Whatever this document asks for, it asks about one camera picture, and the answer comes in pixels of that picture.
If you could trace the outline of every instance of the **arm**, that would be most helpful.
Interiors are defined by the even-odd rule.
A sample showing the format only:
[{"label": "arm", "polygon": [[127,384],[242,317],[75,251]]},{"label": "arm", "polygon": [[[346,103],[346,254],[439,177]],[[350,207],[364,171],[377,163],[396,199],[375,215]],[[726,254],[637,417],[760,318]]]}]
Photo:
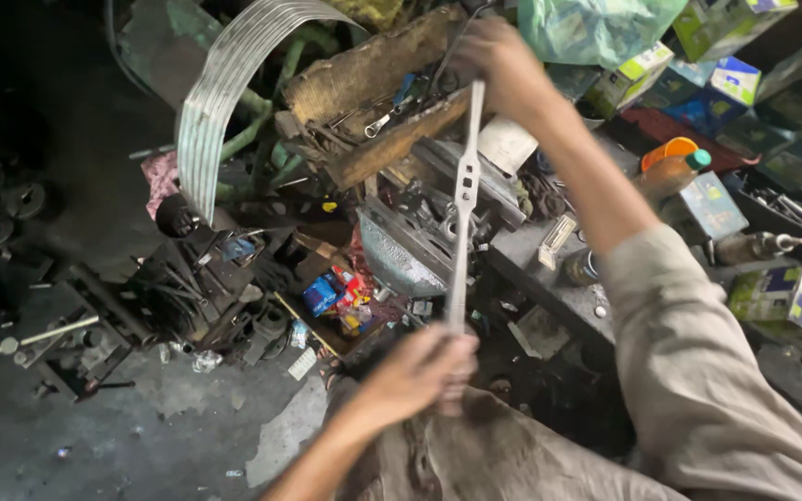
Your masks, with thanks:
[{"label": "arm", "polygon": [[528,130],[571,192],[590,246],[604,255],[629,236],[659,225],[645,199],[552,86],[543,65],[505,21],[474,21],[456,63],[484,70],[487,103]]},{"label": "arm", "polygon": [[492,104],[540,142],[603,256],[618,373],[648,473],[696,499],[802,499],[802,416],[763,379],[722,290],[587,136],[518,35],[474,24],[461,56],[486,74]]},{"label": "arm", "polygon": [[467,381],[478,338],[449,336],[432,325],[405,339],[333,416],[311,448],[268,489],[263,500],[330,497],[373,438]]}]

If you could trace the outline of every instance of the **foot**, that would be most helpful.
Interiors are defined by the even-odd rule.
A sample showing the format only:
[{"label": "foot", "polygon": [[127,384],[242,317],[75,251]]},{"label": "foot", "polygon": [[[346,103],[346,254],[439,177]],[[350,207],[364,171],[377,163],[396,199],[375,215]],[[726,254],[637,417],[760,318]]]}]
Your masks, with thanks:
[{"label": "foot", "polygon": [[327,347],[322,346],[317,351],[317,359],[321,361],[320,369],[323,386],[329,391],[333,383],[333,378],[342,373],[342,362],[337,359]]}]

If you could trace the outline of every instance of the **green plastic bag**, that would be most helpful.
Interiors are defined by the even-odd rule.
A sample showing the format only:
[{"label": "green plastic bag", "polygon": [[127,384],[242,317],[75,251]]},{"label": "green plastic bag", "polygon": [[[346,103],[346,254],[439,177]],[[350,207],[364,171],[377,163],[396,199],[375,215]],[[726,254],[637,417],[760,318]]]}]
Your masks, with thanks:
[{"label": "green plastic bag", "polygon": [[686,0],[519,0],[518,29],[547,63],[618,68],[657,42]]}]

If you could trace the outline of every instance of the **t-handle wrench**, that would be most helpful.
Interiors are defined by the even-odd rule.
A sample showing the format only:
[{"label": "t-handle wrench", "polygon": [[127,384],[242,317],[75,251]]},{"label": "t-handle wrench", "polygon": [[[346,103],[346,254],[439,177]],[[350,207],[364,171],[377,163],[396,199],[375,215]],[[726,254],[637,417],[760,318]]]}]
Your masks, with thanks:
[{"label": "t-handle wrench", "polygon": [[469,105],[469,136],[466,150],[457,164],[457,182],[453,190],[453,204],[456,206],[456,244],[453,255],[453,276],[448,294],[447,326],[451,333],[462,334],[466,325],[466,279],[469,275],[469,219],[479,196],[479,125],[481,107],[485,102],[485,83],[475,79],[472,82]]}]

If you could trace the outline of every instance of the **red cloth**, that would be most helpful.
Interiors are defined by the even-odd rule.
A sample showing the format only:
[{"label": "red cloth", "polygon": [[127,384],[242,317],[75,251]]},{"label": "red cloth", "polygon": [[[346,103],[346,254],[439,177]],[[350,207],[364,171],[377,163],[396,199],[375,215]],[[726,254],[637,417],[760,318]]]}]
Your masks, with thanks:
[{"label": "red cloth", "polygon": [[141,162],[141,171],[150,185],[150,199],[147,201],[147,213],[156,220],[157,209],[163,199],[178,193],[175,179],[178,177],[178,153],[169,152],[158,157],[150,157]]}]

